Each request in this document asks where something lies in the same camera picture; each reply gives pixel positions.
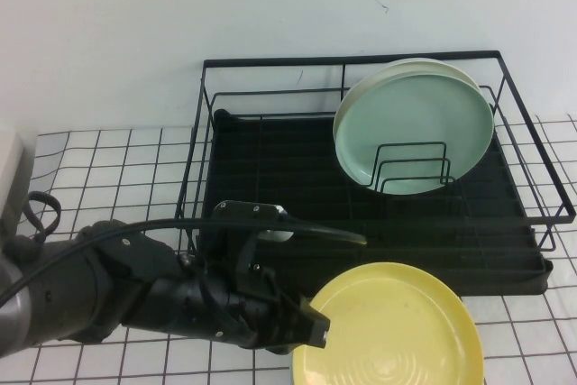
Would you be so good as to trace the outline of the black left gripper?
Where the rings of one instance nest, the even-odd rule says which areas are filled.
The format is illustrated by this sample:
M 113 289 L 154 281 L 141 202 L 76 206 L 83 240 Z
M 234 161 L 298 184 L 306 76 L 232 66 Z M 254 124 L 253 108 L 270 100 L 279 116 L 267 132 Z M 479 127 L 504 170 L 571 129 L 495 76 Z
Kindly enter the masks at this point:
M 325 348 L 330 319 L 270 268 L 240 272 L 220 264 L 196 266 L 193 336 L 245 349 L 287 355 L 298 344 Z

